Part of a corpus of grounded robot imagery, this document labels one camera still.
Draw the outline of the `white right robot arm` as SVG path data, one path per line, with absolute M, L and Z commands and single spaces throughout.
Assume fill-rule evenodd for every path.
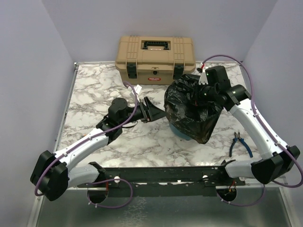
M 207 83 L 198 82 L 197 101 L 207 100 L 225 108 L 244 127 L 255 143 L 261 159 L 232 161 L 218 172 L 217 179 L 228 185 L 238 177 L 255 178 L 262 184 L 284 175 L 299 157 L 297 146 L 288 146 L 269 126 L 263 116 L 253 110 L 251 94 L 240 84 L 232 86 L 224 66 L 201 69 Z

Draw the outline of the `black plastic trash bag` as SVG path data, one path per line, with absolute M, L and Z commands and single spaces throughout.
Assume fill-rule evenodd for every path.
M 168 86 L 164 94 L 166 117 L 179 132 L 206 144 L 217 124 L 223 107 L 202 96 L 199 76 L 182 75 Z

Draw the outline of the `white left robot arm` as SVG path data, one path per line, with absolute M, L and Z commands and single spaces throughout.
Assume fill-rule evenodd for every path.
M 82 139 L 72 145 L 51 153 L 46 150 L 40 154 L 30 181 L 35 185 L 35 196 L 46 196 L 48 200 L 58 199 L 70 187 L 83 183 L 101 186 L 104 174 L 92 164 L 77 167 L 77 164 L 116 140 L 123 132 L 122 127 L 129 122 L 153 122 L 166 116 L 145 97 L 143 102 L 135 100 L 129 107 L 124 98 L 115 98 L 108 108 L 107 115 Z

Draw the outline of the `teal plastic trash bin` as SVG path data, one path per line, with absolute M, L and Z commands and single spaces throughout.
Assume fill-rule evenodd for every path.
M 186 141 L 191 141 L 193 140 L 190 136 L 183 134 L 182 132 L 180 132 L 174 125 L 172 125 L 171 123 L 169 123 L 169 127 L 171 129 L 171 131 L 178 136 L 180 139 L 186 140 Z

